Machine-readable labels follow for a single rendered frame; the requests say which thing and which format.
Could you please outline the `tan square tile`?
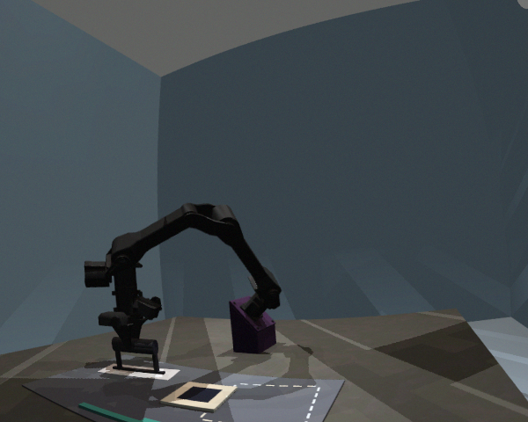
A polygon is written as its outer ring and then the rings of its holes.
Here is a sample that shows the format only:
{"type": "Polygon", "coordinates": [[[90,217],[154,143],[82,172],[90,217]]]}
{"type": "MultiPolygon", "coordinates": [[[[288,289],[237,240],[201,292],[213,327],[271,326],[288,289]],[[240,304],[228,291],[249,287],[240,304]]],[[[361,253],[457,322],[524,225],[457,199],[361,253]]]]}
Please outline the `tan square tile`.
{"type": "Polygon", "coordinates": [[[236,386],[188,382],[160,402],[188,409],[215,412],[237,389],[236,386]]]}

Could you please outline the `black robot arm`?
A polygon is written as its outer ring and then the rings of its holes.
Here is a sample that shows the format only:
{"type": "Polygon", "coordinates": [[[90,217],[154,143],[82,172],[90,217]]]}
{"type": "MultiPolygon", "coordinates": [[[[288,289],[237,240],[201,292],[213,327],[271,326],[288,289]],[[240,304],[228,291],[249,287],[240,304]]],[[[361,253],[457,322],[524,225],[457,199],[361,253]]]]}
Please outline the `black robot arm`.
{"type": "MultiPolygon", "coordinates": [[[[186,228],[217,236],[236,252],[252,275],[248,279],[255,293],[248,302],[239,306],[250,318],[256,322],[267,308],[275,309],[280,306],[280,285],[275,276],[254,255],[231,208],[209,203],[185,203],[143,230],[116,237],[106,254],[106,261],[84,262],[86,287],[110,287],[112,276],[115,287],[137,287],[136,267],[143,267],[139,261],[145,252],[186,228]]],[[[160,298],[155,296],[146,299],[141,291],[137,297],[136,293],[130,296],[128,313],[136,312],[146,319],[153,320],[158,317],[161,306],[160,298]]]]}

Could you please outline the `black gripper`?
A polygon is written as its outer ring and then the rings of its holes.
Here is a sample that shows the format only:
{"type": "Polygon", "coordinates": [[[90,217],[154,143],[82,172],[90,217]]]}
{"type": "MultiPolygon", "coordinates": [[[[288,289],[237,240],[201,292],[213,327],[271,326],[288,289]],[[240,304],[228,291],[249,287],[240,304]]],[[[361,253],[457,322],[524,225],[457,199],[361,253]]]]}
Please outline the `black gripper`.
{"type": "Polygon", "coordinates": [[[141,291],[137,290],[135,286],[114,287],[112,295],[115,295],[116,308],[113,308],[114,311],[101,313],[98,316],[99,325],[113,327],[127,350],[131,349],[131,338],[140,338],[142,325],[148,320],[139,313],[128,313],[130,296],[136,293],[137,297],[139,292],[141,291]]]}

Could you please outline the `green trowel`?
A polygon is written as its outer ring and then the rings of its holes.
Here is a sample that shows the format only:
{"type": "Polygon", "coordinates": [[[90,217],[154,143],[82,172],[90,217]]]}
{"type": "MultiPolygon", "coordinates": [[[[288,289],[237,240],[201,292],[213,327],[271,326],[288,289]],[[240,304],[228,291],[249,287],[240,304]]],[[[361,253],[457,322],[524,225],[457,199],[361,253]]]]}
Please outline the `green trowel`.
{"type": "Polygon", "coordinates": [[[116,421],[119,421],[119,422],[160,422],[160,421],[156,421],[156,420],[149,419],[149,418],[143,418],[142,420],[129,418],[129,417],[123,416],[121,414],[114,413],[114,412],[111,412],[111,411],[108,411],[108,410],[105,410],[105,409],[101,409],[99,407],[96,407],[94,405],[87,404],[87,403],[81,403],[78,406],[79,406],[79,408],[85,409],[85,410],[90,411],[92,413],[99,414],[99,415],[101,415],[101,416],[103,416],[105,418],[110,418],[110,419],[113,419],[113,420],[116,420],[116,421]]]}

